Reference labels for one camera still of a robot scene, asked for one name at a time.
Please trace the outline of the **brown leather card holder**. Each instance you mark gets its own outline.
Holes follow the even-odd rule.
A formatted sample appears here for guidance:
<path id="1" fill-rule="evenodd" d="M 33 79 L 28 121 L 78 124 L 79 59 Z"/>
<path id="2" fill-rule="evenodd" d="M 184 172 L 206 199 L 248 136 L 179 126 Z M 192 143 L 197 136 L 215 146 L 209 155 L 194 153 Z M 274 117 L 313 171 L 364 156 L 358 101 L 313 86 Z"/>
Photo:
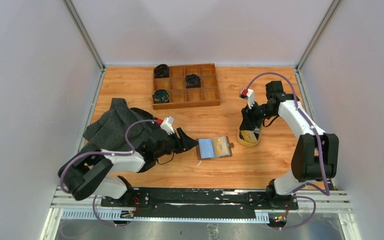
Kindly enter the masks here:
<path id="1" fill-rule="evenodd" d="M 227 156 L 221 156 L 218 157 L 215 155 L 215 148 L 214 148 L 214 142 L 213 139 L 216 137 L 210 137 L 210 138 L 197 138 L 198 146 L 196 146 L 196 152 L 197 152 L 197 158 L 201 160 L 212 160 L 212 159 L 219 159 L 219 158 L 227 158 L 231 157 L 233 155 L 232 149 L 235 147 L 233 142 L 230 142 L 228 136 L 221 136 L 226 137 L 228 141 L 229 151 L 230 155 Z"/>

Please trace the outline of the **yellow oval card tray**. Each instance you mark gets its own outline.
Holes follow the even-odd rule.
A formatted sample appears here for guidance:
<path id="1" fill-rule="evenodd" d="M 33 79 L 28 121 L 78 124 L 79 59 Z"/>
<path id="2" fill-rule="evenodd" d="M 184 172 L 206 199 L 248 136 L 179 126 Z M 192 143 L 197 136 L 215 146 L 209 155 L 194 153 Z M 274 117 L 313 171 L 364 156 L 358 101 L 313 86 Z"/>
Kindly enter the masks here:
<path id="1" fill-rule="evenodd" d="M 238 130 L 236 136 L 238 143 L 250 148 L 257 146 L 261 139 L 261 127 L 256 127 L 254 130 Z"/>

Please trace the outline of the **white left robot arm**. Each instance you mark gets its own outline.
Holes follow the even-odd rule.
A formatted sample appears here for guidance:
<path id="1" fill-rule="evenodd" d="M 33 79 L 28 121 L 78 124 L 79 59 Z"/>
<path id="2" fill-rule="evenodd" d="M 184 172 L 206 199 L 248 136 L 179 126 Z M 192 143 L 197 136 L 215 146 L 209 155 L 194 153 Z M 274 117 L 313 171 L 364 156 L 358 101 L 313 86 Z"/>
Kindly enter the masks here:
<path id="1" fill-rule="evenodd" d="M 180 127 L 173 134 L 157 128 L 140 142 L 133 154 L 110 151 L 93 144 L 64 164 L 57 175 L 61 189 L 77 201 L 101 195 L 126 207 L 133 201 L 132 186 L 123 176 L 110 177 L 110 173 L 143 173 L 153 168 L 160 157 L 187 152 L 198 144 Z"/>

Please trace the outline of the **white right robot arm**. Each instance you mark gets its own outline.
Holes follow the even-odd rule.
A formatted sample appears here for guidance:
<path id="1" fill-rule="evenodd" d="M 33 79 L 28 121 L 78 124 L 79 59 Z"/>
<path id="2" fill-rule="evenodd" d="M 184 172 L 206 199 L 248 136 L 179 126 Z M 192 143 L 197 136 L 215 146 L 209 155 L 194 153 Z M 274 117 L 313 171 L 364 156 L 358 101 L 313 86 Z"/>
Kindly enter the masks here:
<path id="1" fill-rule="evenodd" d="M 246 100 L 241 110 L 242 121 L 238 129 L 238 142 L 255 147 L 266 128 L 267 120 L 283 119 L 297 139 L 291 159 L 290 170 L 273 179 L 266 187 L 262 201 L 270 208 L 278 209 L 292 199 L 300 189 L 322 182 L 319 191 L 330 195 L 328 180 L 336 176 L 339 138 L 320 128 L 304 111 L 295 92 L 285 93 L 281 81 L 266 84 L 267 102 L 258 104 L 255 93 L 249 87 L 240 91 L 240 98 Z"/>

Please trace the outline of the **gold VIP card 8835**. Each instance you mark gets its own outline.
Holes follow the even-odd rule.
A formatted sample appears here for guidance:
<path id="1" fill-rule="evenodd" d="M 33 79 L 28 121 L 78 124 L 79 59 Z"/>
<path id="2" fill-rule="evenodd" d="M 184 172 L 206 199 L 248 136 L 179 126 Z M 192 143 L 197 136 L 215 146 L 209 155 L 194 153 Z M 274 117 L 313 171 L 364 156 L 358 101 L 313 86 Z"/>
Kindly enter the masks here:
<path id="1" fill-rule="evenodd" d="M 229 143 L 225 136 L 215 137 L 213 139 L 213 143 L 216 157 L 224 157 L 230 155 Z"/>

